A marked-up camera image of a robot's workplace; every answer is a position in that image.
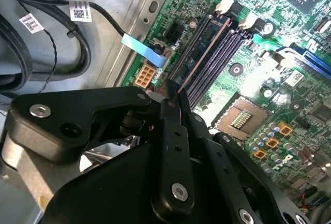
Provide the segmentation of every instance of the electrolytic capacitor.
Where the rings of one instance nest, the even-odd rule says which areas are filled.
[[[304,152],[306,157],[308,157],[308,158],[313,158],[314,157],[314,153],[312,152],[312,150],[309,147],[304,146],[304,148],[302,148],[302,151]]]
[[[295,153],[296,149],[295,147],[291,144],[291,143],[286,143],[284,145],[284,148],[286,149],[286,151],[288,151],[289,153]]]
[[[269,141],[269,137],[265,133],[261,133],[259,135],[259,137],[260,137],[261,140],[263,140],[263,142],[268,142]]]
[[[275,133],[274,133],[274,131],[271,129],[271,128],[265,128],[264,129],[264,132],[265,132],[265,134],[266,135],[268,135],[269,137],[273,137],[273,136],[275,136]]]
[[[274,122],[269,124],[269,127],[274,131],[274,132],[279,132],[280,128],[278,127],[278,125]]]
[[[280,156],[278,154],[273,154],[271,156],[271,159],[278,165],[283,162],[283,160],[280,158]]]
[[[267,163],[261,164],[261,168],[266,174],[270,174],[273,171],[272,168]]]
[[[264,142],[260,139],[260,138],[255,138],[254,142],[259,146],[259,147],[263,147],[264,146]]]
[[[249,146],[254,152],[257,152],[259,150],[259,147],[255,142],[251,142]]]

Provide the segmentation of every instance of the barcode label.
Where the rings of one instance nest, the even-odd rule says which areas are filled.
[[[32,34],[44,30],[43,26],[37,21],[37,19],[29,13],[19,20]]]
[[[287,83],[289,86],[296,86],[300,80],[304,78],[304,75],[302,75],[300,72],[295,70],[292,72],[292,74],[285,80],[285,83]]]
[[[91,8],[88,2],[70,2],[69,8],[72,21],[92,22]]]

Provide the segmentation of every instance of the capacitor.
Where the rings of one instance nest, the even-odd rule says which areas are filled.
[[[264,132],[265,132],[265,134],[268,135],[269,137],[273,137],[273,136],[275,136],[274,131],[273,131],[271,128],[269,128],[269,127],[265,128],[265,129],[264,129]]]
[[[286,149],[286,151],[288,151],[289,153],[295,153],[296,149],[295,147],[291,144],[291,143],[286,143],[284,145],[284,148]]]
[[[259,150],[259,147],[255,142],[251,142],[249,146],[254,152],[257,152]]]
[[[274,132],[279,132],[280,128],[278,127],[278,125],[274,122],[269,124],[269,127],[274,131]]]
[[[264,142],[260,139],[260,138],[255,138],[254,142],[259,146],[259,147],[263,147],[264,146]]]
[[[269,98],[273,95],[273,91],[268,87],[262,87],[260,91],[265,98]]]
[[[272,168],[267,163],[261,164],[261,168],[266,174],[270,174],[273,171]]]
[[[304,146],[304,148],[302,148],[302,151],[304,152],[304,154],[307,158],[313,158],[314,157],[314,154],[313,154],[312,150],[309,147]]]
[[[268,142],[269,141],[269,137],[265,133],[261,133],[259,135],[259,137],[260,137],[261,140],[263,140],[263,142]]]
[[[189,22],[188,22],[188,26],[191,28],[191,29],[196,29],[198,27],[198,21],[197,19],[191,19]]]
[[[283,162],[283,160],[280,158],[280,156],[278,154],[273,154],[271,156],[271,159],[278,165]]]

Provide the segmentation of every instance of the black cable sleeve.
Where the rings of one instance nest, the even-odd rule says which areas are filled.
[[[0,75],[0,92],[10,92],[22,88],[32,76],[33,65],[30,52],[19,33],[0,15],[0,37],[17,58],[22,73]]]

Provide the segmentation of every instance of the mounting hole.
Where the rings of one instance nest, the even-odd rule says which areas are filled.
[[[295,224],[295,220],[288,213],[284,212],[283,216],[285,220],[288,222],[288,224]]]
[[[180,137],[182,134],[180,132],[178,132],[177,130],[175,131],[175,134]]]
[[[224,171],[226,174],[230,174],[229,170],[228,170],[226,167],[223,168],[223,171]]]
[[[158,8],[159,8],[158,2],[152,1],[149,8],[148,8],[148,10],[149,10],[150,13],[155,13]]]
[[[179,145],[176,145],[175,146],[175,150],[180,153],[182,151],[182,148]]]
[[[60,132],[68,138],[78,138],[82,135],[82,128],[75,123],[66,122],[60,126]]]

